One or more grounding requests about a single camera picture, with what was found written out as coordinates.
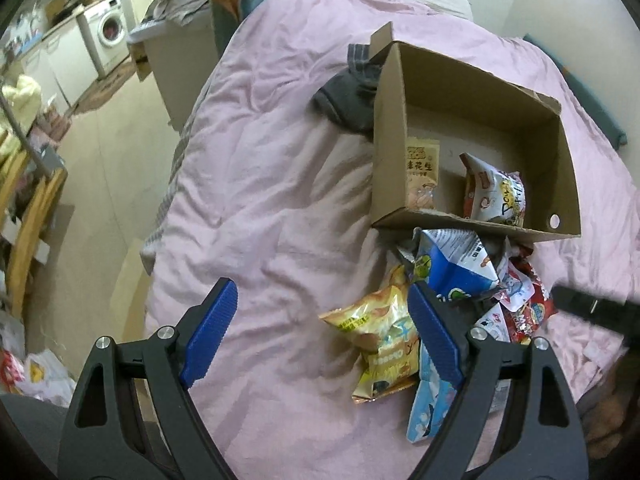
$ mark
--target pink bedsheet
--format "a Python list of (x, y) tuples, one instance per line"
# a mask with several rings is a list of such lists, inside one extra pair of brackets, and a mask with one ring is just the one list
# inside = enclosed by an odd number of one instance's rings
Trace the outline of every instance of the pink bedsheet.
[[(241, 479), (406, 478), (425, 451), (405, 439), (414, 391), (355, 406), (358, 353), (318, 321), (375, 290), (392, 259), (369, 227), (371, 143), (309, 101), (346, 65), (347, 44), (389, 21), (401, 40), (561, 102), (583, 236), (539, 244), (534, 264), (548, 286), (639, 291), (638, 191), (536, 47), (402, 0), (266, 0), (194, 117), (146, 320), (149, 330), (176, 323), (220, 276), (238, 284), (238, 313), (191, 395)], [(545, 332), (576, 398), (620, 350), (619, 338), (562, 314)]]

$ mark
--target metal pole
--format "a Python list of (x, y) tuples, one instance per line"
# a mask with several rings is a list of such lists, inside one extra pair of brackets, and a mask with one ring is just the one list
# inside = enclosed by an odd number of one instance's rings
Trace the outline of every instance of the metal pole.
[(4, 112), (7, 120), (9, 121), (9, 124), (11, 124), (11, 128), (14, 131), (14, 135), (18, 137), (18, 139), (20, 139), (20, 143), (22, 147), (29, 153), (31, 160), (35, 162), (38, 172), (44, 177), (46, 177), (47, 180), (50, 180), (52, 171), (50, 171), (46, 167), (46, 165), (42, 161), (42, 156), (40, 155), (40, 153), (33, 146), (29, 144), (29, 141), (27, 140), (27, 136), (22, 131), (20, 124), (18, 124), (18, 121), (14, 116), (14, 111), (12, 110), (11, 105), (7, 102), (6, 98), (4, 97), (4, 93), (2, 93), (2, 88), (4, 88), (4, 78), (0, 77), (0, 108), (2, 108), (2, 111)]

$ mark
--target washing machine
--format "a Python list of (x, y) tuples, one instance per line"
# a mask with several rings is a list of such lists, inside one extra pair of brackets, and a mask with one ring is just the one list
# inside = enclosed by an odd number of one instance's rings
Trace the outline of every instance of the washing machine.
[(92, 5), (78, 15), (78, 23), (98, 78), (107, 77), (129, 55), (122, 1)]

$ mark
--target blue gripper pad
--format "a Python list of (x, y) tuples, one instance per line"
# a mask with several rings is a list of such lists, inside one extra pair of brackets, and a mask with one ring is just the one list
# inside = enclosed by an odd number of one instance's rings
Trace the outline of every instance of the blue gripper pad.
[(236, 313), (238, 288), (233, 281), (227, 280), (217, 295), (207, 296), (205, 302), (207, 301), (211, 302), (209, 309), (186, 346), (184, 367), (180, 374), (180, 382), (185, 388), (191, 388), (209, 370), (226, 329)]
[(415, 283), (407, 297), (409, 316), (414, 322), (438, 374), (455, 389), (462, 386), (464, 377), (460, 370), (460, 351), (444, 327), (440, 317)]

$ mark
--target washing machine door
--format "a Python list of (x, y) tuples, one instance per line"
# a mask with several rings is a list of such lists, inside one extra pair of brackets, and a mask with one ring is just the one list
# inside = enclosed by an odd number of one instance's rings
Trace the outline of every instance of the washing machine door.
[(96, 36), (100, 43), (108, 48), (113, 48), (124, 41), (127, 29), (124, 26), (122, 12), (117, 9), (105, 13), (98, 24)]

